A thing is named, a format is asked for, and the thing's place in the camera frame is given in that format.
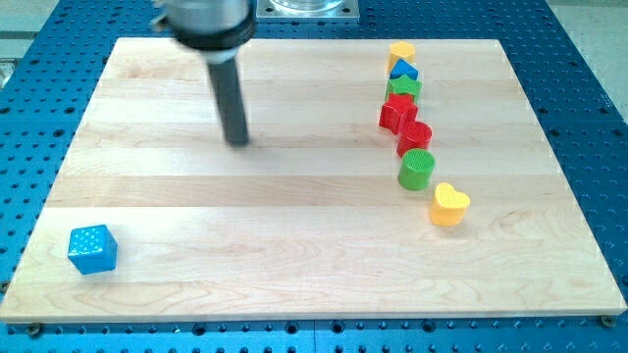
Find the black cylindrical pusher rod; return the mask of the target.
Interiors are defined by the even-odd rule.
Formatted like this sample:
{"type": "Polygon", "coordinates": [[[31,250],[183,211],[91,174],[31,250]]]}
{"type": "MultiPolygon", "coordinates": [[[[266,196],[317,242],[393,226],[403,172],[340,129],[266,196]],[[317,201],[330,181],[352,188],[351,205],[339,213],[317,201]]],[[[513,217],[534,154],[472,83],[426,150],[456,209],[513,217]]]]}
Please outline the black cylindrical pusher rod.
{"type": "Polygon", "coordinates": [[[248,124],[242,101],[236,59],[207,64],[223,135],[231,146],[248,144],[248,124]]]}

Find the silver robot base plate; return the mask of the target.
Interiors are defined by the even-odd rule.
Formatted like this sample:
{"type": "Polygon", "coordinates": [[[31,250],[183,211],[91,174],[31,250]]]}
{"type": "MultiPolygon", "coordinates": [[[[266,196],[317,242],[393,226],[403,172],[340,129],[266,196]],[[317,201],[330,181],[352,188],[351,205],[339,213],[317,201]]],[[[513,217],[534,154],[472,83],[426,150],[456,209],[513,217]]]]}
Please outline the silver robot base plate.
{"type": "Polygon", "coordinates": [[[259,22],[358,21],[358,0],[257,0],[259,22]]]}

